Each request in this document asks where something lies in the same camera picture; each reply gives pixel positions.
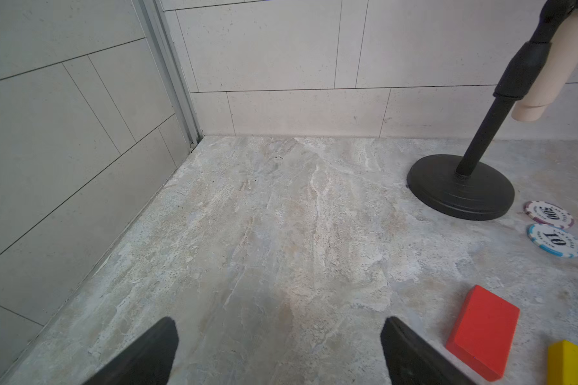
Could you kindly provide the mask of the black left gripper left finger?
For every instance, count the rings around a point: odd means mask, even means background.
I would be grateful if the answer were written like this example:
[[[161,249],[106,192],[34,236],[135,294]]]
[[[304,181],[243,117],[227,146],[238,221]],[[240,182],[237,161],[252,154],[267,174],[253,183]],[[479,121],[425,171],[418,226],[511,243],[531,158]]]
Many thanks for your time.
[[[84,384],[167,384],[178,344],[176,322],[163,317]]]

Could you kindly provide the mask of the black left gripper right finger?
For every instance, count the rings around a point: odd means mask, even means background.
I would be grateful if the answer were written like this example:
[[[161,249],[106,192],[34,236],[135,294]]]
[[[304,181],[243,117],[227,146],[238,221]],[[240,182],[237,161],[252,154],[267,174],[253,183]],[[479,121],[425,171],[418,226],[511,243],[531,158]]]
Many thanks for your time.
[[[385,319],[380,340],[393,385],[475,384],[398,317]]]

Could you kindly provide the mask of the yellow block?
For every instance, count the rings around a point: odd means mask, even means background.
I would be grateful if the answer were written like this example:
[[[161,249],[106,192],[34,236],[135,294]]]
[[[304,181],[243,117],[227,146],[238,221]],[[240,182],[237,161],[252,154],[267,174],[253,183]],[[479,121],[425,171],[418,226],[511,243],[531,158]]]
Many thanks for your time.
[[[578,385],[578,346],[563,340],[547,350],[547,385]]]

